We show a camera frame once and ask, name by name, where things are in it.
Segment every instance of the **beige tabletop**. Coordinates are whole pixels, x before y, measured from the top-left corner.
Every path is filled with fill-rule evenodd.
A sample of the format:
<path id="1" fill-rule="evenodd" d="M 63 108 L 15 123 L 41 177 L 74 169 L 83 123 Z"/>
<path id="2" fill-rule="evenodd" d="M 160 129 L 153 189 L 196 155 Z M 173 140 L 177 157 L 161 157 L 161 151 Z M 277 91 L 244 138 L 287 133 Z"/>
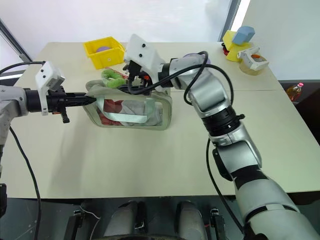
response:
<path id="1" fill-rule="evenodd" d="M 220 43 L 155 43 L 169 61 L 206 50 L 212 64 L 224 69 L 234 86 L 234 109 L 245 114 L 246 128 L 262 156 L 263 171 L 286 192 L 320 190 L 320 148 L 269 68 L 259 76 L 242 73 L 225 60 Z M 66 78 L 67 92 L 84 92 L 99 79 L 82 43 L 49 43 L 36 58 L 51 61 Z M 122 65 L 113 66 L 120 70 Z M 17 86 L 36 88 L 30 66 Z M 216 74 L 228 85 L 219 73 Z M 30 113 L 15 118 L 12 128 L 34 170 L 42 198 L 111 198 L 138 196 L 216 195 L 207 172 L 208 133 L 183 92 L 172 90 L 172 121 L 167 130 L 100 128 L 82 107 L 67 109 L 70 123 L 59 115 Z M 212 173 L 225 195 L 235 193 L 210 156 Z M 1 164 L 8 197 L 34 198 L 34 186 L 9 134 Z"/>

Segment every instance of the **transparent pouch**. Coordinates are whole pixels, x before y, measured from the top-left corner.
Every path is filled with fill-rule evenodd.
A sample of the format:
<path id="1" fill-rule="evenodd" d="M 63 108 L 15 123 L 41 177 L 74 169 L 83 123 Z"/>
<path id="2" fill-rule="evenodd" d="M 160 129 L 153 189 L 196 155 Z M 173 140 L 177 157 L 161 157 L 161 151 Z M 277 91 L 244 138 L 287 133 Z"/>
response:
<path id="1" fill-rule="evenodd" d="M 170 91 L 149 96 L 131 95 L 105 86 L 102 80 L 85 85 L 96 102 L 83 106 L 91 121 L 102 128 L 165 130 L 172 116 Z"/>

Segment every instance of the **yellow bin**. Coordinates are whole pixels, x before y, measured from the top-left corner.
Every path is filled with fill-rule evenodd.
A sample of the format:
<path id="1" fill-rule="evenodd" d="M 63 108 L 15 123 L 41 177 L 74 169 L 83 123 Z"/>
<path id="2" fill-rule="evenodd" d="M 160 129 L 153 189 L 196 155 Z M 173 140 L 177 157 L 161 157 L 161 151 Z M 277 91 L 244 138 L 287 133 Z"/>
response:
<path id="1" fill-rule="evenodd" d="M 95 69 L 103 69 L 123 63 L 125 48 L 112 36 L 83 43 L 87 57 L 91 58 Z M 97 52 L 101 47 L 110 49 Z"/>

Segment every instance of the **robotic arm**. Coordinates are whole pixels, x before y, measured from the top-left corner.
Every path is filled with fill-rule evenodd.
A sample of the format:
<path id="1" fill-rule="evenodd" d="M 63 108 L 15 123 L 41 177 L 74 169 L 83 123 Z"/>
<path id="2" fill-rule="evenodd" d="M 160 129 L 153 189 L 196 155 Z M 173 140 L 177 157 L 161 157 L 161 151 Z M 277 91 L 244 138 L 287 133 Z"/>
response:
<path id="1" fill-rule="evenodd" d="M 13 118 L 29 112 L 61 114 L 63 123 L 69 123 L 66 107 L 84 106 L 96 101 L 84 92 L 66 93 L 61 86 L 65 78 L 52 63 L 46 62 L 37 73 L 37 90 L 0 85 L 0 159 L 3 154 L 10 123 Z"/>
<path id="2" fill-rule="evenodd" d="M 131 37 L 124 59 L 128 63 L 129 78 L 144 71 L 151 76 L 153 84 L 204 61 L 202 55 L 192 54 L 165 63 L 152 45 L 137 35 Z M 186 71 L 155 89 L 186 90 L 198 69 Z M 205 68 L 188 96 L 215 146 L 213 157 L 219 173 L 234 182 L 245 237 L 260 234 L 262 239 L 270 240 L 319 240 L 320 236 L 284 190 L 262 172 L 259 151 L 241 122 L 244 115 L 236 115 L 219 79 Z"/>

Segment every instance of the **black wire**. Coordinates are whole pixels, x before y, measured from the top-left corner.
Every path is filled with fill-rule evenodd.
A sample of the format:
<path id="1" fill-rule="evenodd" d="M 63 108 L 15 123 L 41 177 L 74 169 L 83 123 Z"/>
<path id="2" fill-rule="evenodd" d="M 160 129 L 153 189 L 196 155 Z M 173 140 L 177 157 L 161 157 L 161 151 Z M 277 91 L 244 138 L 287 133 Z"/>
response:
<path id="1" fill-rule="evenodd" d="M 160 81 L 150 85 L 150 86 L 147 86 L 143 89 L 140 89 L 140 90 L 132 90 L 132 82 L 134 81 L 134 79 L 132 77 L 128 77 L 128 91 L 130 94 L 132 95 L 139 95 L 139 94 L 144 94 L 146 92 L 149 92 L 149 91 L 152 91 L 155 87 L 157 86 L 160 86 L 162 84 L 165 84 L 167 82 L 169 82 L 171 79 L 174 79 L 176 78 L 177 76 L 179 76 L 180 74 L 183 74 L 187 71 L 190 71 L 192 69 L 198 69 L 198 68 L 201 68 L 202 64 L 197 64 L 197 65 L 193 65 L 193 66 L 189 66 L 189 67 L 186 67 L 184 69 L 181 69 L 173 74 L 171 74 L 170 76 L 166 76 L 165 78 L 161 79 Z M 229 76 L 226 74 L 226 72 L 224 70 L 222 70 L 220 67 L 218 66 L 215 66 L 215 65 L 212 65 L 212 64 L 206 64 L 205 65 L 206 68 L 211 68 L 211 69 L 215 69 L 217 71 L 219 71 L 224 77 L 225 79 L 227 80 L 228 84 L 229 84 L 229 87 L 230 87 L 230 102 L 231 104 L 234 102 L 234 88 L 233 88 L 233 85 L 231 83 L 231 80 L 229 78 Z"/>
<path id="2" fill-rule="evenodd" d="M 0 165 L 1 165 L 2 155 L 4 154 L 3 150 L 4 150 L 4 145 L 0 145 Z"/>
<path id="3" fill-rule="evenodd" d="M 18 66 L 22 66 L 22 65 L 30 65 L 30 64 L 45 64 L 45 61 L 26 61 L 26 62 L 19 62 L 10 66 L 5 67 L 4 69 L 0 70 L 0 75 L 3 74 L 5 71 L 9 70 L 9 69 L 13 69 L 15 67 Z"/>
<path id="4" fill-rule="evenodd" d="M 216 192 L 218 193 L 223 205 L 225 206 L 226 210 L 228 211 L 228 213 L 230 214 L 231 218 L 233 219 L 233 221 L 235 222 L 236 226 L 239 228 L 239 230 L 241 231 L 241 233 L 244 233 L 244 228 L 242 227 L 241 223 L 239 222 L 239 220 L 237 219 L 237 217 L 235 216 L 235 214 L 232 212 L 231 208 L 229 207 L 228 203 L 225 200 L 225 197 L 222 195 L 222 193 L 219 190 L 219 187 L 214 179 L 214 176 L 212 175 L 211 169 L 210 169 L 210 164 L 209 164 L 209 146 L 210 146 L 210 138 L 208 138 L 208 141 L 206 143 L 206 149 L 205 149 L 205 158 L 206 158 L 206 167 L 208 169 L 208 173 L 210 175 L 211 181 L 213 183 L 213 186 L 216 190 Z"/>
<path id="5" fill-rule="evenodd" d="M 193 84 L 196 82 L 196 80 L 199 78 L 199 76 L 202 74 L 203 70 L 205 69 L 206 67 L 206 64 L 207 64 L 207 61 L 208 61 L 208 53 L 206 51 L 201 51 L 201 52 L 198 52 L 199 55 L 204 55 L 204 60 L 203 60 L 203 63 L 201 65 L 201 67 L 199 68 L 198 72 L 196 73 L 196 75 L 194 76 L 194 78 L 192 79 L 192 81 L 189 83 L 189 85 L 186 87 L 185 91 L 184 91 L 184 94 L 183 94 L 183 100 L 186 104 L 189 104 L 192 106 L 192 103 L 191 101 L 188 101 L 187 99 L 187 95 L 188 95 L 188 92 L 190 90 L 190 88 L 193 86 Z"/>
<path id="6" fill-rule="evenodd" d="M 32 181 L 33 181 L 33 185 L 34 185 L 34 189 L 35 189 L 35 194 L 36 194 L 36 200 L 38 203 L 38 213 L 37 213 L 36 225 L 35 225 L 35 231 L 34 231 L 34 237 L 33 237 L 34 240 L 37 240 L 38 235 L 39 235 L 39 227 L 40 227 L 40 220 L 41 220 L 41 198 L 40 198 L 40 193 L 39 193 L 39 189 L 38 189 L 38 184 L 37 184 L 37 180 L 36 180 L 34 171 L 31 168 L 30 162 L 29 162 L 24 150 L 22 149 L 20 142 L 19 142 L 19 139 L 18 139 L 15 131 L 12 129 L 12 127 L 10 127 L 10 132 L 12 133 L 12 136 L 16 142 L 16 145 L 18 146 L 18 148 L 19 148 L 19 150 L 25 160 L 25 163 L 29 169 L 31 177 L 32 177 Z"/>

